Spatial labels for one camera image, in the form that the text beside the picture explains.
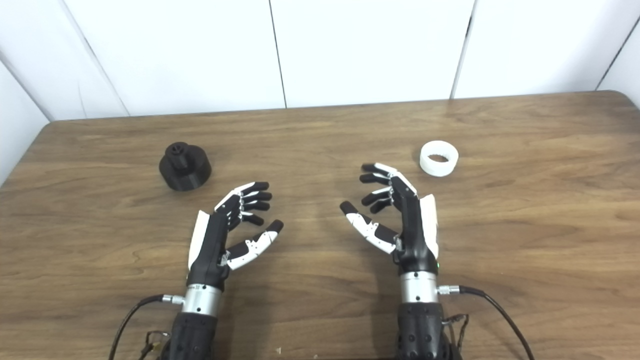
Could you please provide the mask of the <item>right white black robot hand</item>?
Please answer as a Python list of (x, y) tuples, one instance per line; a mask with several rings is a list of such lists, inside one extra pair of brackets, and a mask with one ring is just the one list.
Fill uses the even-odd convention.
[(371, 214), (388, 207), (400, 212), (402, 230), (395, 231), (362, 214), (348, 201), (340, 204), (350, 225), (370, 244), (391, 255), (400, 274), (410, 272), (439, 273), (438, 220), (432, 194), (419, 197), (418, 191), (398, 169), (380, 162), (361, 166), (361, 183), (379, 183), (382, 188), (361, 199)]

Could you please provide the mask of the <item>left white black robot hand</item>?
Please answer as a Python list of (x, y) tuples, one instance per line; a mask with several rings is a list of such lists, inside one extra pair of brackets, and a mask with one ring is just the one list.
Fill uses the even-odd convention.
[(186, 284), (225, 290), (231, 271), (249, 264), (268, 249), (284, 227), (275, 219), (263, 231), (227, 246), (227, 237), (241, 223), (262, 226), (265, 219), (254, 211), (270, 209), (269, 182), (254, 181), (229, 191), (211, 213), (199, 212), (189, 250)]

